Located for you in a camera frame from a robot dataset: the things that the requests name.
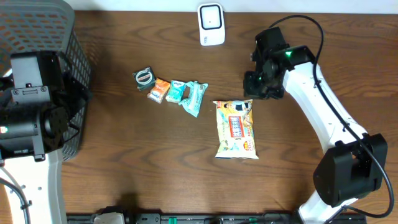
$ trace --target cable clip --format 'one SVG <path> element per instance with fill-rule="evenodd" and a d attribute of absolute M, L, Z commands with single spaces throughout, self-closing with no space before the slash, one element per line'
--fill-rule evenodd
<path fill-rule="evenodd" d="M 346 132 L 346 127 L 344 125 L 343 125 L 343 132 Z"/>
<path fill-rule="evenodd" d="M 21 205 L 21 210 L 25 210 L 25 209 L 27 209 L 29 206 L 31 206 L 32 205 L 32 201 L 31 200 L 29 200 L 28 202 L 27 202 L 27 204 L 25 204 L 25 205 Z"/>
<path fill-rule="evenodd" d="M 313 88 L 317 88 L 317 85 L 319 85 L 322 81 L 318 80 L 313 84 Z"/>

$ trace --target snack bag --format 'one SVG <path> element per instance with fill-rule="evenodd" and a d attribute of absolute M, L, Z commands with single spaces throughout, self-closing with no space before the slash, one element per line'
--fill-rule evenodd
<path fill-rule="evenodd" d="M 216 158 L 258 159 L 254 146 L 252 100 L 214 101 L 220 146 Z"/>
<path fill-rule="evenodd" d="M 161 79 L 156 79 L 155 87 L 148 93 L 148 98 L 161 103 L 167 90 L 170 88 L 170 83 Z"/>
<path fill-rule="evenodd" d="M 167 102 L 179 103 L 185 91 L 185 82 L 172 80 L 169 93 L 166 96 Z"/>
<path fill-rule="evenodd" d="M 200 111 L 200 104 L 203 95 L 207 89 L 208 84 L 199 84 L 197 81 L 188 82 L 187 87 L 191 88 L 189 97 L 183 99 L 178 105 L 182 105 L 188 113 L 194 117 L 198 117 Z"/>

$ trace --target small snack packet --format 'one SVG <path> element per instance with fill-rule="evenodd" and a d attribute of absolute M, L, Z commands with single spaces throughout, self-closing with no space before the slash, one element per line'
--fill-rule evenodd
<path fill-rule="evenodd" d="M 178 105 L 182 105 L 185 111 L 197 118 L 200 111 L 201 99 L 205 94 L 207 86 L 207 83 L 199 84 L 197 81 L 188 82 L 187 87 L 191 89 L 189 97 L 187 99 L 183 99 Z"/>
<path fill-rule="evenodd" d="M 152 88 L 155 85 L 156 77 L 150 67 L 134 72 L 132 75 L 136 79 L 139 91 Z"/>
<path fill-rule="evenodd" d="M 161 79 L 156 79 L 155 87 L 148 93 L 148 98 L 161 103 L 167 90 L 170 88 L 170 83 Z"/>
<path fill-rule="evenodd" d="M 172 80 L 169 93 L 166 96 L 167 102 L 179 103 L 185 91 L 185 82 Z"/>
<path fill-rule="evenodd" d="M 216 158 L 258 159 L 254 145 L 252 100 L 213 101 L 217 104 L 220 146 Z"/>

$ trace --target teal package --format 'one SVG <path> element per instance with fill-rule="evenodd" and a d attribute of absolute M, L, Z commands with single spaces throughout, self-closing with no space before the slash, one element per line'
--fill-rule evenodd
<path fill-rule="evenodd" d="M 185 91 L 185 82 L 172 80 L 169 93 L 166 96 L 167 102 L 179 103 Z"/>
<path fill-rule="evenodd" d="M 186 86 L 191 89 L 189 97 L 187 99 L 183 99 L 178 105 L 182 105 L 185 111 L 197 118 L 200 111 L 201 100 L 208 84 L 199 84 L 197 81 L 194 81 L 188 82 Z"/>

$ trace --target chip bag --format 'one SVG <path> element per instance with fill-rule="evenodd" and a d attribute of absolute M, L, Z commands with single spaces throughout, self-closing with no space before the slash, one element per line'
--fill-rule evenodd
<path fill-rule="evenodd" d="M 169 90 L 169 88 L 169 82 L 157 78 L 155 82 L 155 87 L 150 90 L 150 93 L 148 93 L 148 98 L 154 100 L 157 103 L 161 103 L 164 95 L 167 93 L 167 90 Z"/>
<path fill-rule="evenodd" d="M 220 146 L 216 158 L 258 159 L 254 146 L 252 100 L 214 101 Z"/>

